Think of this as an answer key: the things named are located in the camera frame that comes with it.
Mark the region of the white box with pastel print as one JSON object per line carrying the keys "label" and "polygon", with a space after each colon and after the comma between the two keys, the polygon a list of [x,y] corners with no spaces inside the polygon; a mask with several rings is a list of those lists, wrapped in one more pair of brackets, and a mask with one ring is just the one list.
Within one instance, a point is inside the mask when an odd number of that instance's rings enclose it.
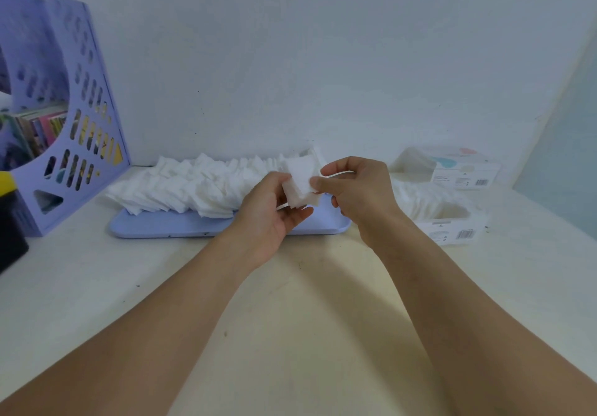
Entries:
{"label": "white box with pastel print", "polygon": [[409,181],[455,190],[486,189],[501,168],[477,150],[458,146],[411,146],[389,167]]}

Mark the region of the purple perforated file holder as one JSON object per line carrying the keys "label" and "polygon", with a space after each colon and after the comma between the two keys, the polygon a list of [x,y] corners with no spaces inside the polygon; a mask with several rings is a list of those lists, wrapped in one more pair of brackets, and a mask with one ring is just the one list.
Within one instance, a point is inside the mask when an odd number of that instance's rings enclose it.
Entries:
{"label": "purple perforated file holder", "polygon": [[0,50],[11,112],[68,105],[56,140],[10,172],[17,222],[41,237],[128,170],[128,148],[85,3],[0,0]]}

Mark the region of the person's right forearm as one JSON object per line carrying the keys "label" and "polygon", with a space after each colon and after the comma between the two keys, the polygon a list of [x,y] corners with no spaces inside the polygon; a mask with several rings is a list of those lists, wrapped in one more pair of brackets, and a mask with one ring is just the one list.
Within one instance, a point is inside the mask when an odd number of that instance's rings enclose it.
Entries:
{"label": "person's right forearm", "polygon": [[491,299],[410,220],[357,222],[460,416],[597,416],[597,383]]}

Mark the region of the open white cardboard box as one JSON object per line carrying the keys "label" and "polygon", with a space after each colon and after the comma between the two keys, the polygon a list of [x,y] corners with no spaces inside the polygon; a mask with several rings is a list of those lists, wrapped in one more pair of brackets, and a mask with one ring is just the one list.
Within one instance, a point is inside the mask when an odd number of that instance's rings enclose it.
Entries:
{"label": "open white cardboard box", "polygon": [[[408,181],[402,179],[398,174],[391,174],[391,182],[392,179]],[[469,218],[448,218],[431,220],[427,222],[413,222],[421,231],[423,231],[429,236],[430,239],[440,246],[465,245],[473,243],[481,231],[486,228],[486,223],[489,220],[488,212],[478,203],[466,197],[463,192],[444,187],[442,188],[455,192],[458,196],[462,196],[467,201],[472,203],[475,208],[472,216]]]}

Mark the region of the pale blue plastic tray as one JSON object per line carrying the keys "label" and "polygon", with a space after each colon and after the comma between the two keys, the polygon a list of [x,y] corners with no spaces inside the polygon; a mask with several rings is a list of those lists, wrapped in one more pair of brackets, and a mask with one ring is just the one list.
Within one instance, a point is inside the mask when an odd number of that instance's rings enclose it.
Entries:
{"label": "pale blue plastic tray", "polygon": [[[194,211],[148,212],[130,215],[123,209],[108,224],[109,232],[122,239],[211,238],[232,223],[232,218],[201,217]],[[313,214],[294,228],[290,235],[336,235],[344,233],[351,221],[331,204],[329,194],[322,195]]]}

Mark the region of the person's left hand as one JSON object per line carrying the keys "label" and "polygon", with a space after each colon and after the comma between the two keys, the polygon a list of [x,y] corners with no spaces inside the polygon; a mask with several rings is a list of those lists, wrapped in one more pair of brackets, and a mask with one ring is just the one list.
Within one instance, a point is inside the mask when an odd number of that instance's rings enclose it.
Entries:
{"label": "person's left hand", "polygon": [[282,183],[289,178],[283,172],[268,173],[244,197],[234,221],[225,230],[224,237],[249,270],[268,262],[287,236],[280,232],[279,210],[287,202]]}

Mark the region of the person's left forearm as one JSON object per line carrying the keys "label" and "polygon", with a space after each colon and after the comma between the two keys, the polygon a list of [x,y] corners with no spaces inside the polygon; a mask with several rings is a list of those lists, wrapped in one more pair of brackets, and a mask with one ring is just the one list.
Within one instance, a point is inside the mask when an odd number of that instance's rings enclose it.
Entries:
{"label": "person's left forearm", "polygon": [[142,302],[0,402],[0,416],[166,416],[217,322],[263,264],[221,235]]}

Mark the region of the long row of white pads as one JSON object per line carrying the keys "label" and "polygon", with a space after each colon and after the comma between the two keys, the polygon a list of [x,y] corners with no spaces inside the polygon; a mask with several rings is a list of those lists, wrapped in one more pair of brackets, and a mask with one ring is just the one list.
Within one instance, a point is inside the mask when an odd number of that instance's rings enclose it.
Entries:
{"label": "long row of white pads", "polygon": [[[319,148],[314,149],[326,160]],[[285,156],[217,161],[205,154],[176,161],[161,156],[157,164],[108,186],[105,195],[137,216],[143,211],[195,211],[201,217],[232,218],[244,197],[268,173],[280,172]]]}

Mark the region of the person's right hand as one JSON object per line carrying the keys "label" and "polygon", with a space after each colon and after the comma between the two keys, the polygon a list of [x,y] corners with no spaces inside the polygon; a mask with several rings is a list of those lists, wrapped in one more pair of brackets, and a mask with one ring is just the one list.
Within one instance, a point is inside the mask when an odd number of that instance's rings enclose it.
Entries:
{"label": "person's right hand", "polygon": [[396,202],[384,162],[348,156],[325,165],[320,172],[322,177],[356,175],[341,194],[330,195],[333,206],[357,225],[362,240],[370,248],[393,238],[395,227],[410,223]]}

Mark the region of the black box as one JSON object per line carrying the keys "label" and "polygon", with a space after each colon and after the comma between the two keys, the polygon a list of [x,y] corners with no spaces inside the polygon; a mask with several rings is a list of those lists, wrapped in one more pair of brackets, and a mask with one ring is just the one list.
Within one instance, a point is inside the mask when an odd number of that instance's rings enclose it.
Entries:
{"label": "black box", "polygon": [[12,213],[16,203],[16,190],[0,195],[0,274],[29,250],[26,238]]}

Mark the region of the small stack of cotton pads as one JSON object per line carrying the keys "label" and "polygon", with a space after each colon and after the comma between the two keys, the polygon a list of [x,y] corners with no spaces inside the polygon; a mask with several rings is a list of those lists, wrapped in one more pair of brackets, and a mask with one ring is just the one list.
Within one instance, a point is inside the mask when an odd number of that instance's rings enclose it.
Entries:
{"label": "small stack of cotton pads", "polygon": [[321,175],[320,171],[324,166],[321,158],[316,150],[311,149],[303,155],[281,160],[280,171],[290,175],[290,178],[282,183],[288,207],[319,205],[321,194],[316,193],[310,186],[310,179]]}

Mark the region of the white pads inside box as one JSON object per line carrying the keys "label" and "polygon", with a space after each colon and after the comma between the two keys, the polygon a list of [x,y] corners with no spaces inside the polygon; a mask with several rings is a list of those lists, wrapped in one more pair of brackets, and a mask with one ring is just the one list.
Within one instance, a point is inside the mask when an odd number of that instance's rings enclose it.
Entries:
{"label": "white pads inside box", "polygon": [[475,211],[464,197],[433,183],[392,179],[392,190],[399,208],[414,222],[469,218]]}

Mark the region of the row of colourful books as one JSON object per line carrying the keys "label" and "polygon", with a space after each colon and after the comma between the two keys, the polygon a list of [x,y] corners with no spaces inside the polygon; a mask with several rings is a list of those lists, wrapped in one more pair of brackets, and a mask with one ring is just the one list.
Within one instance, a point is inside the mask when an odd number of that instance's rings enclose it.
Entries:
{"label": "row of colourful books", "polygon": [[12,171],[42,155],[66,123],[68,105],[20,113],[0,111],[0,171]]}

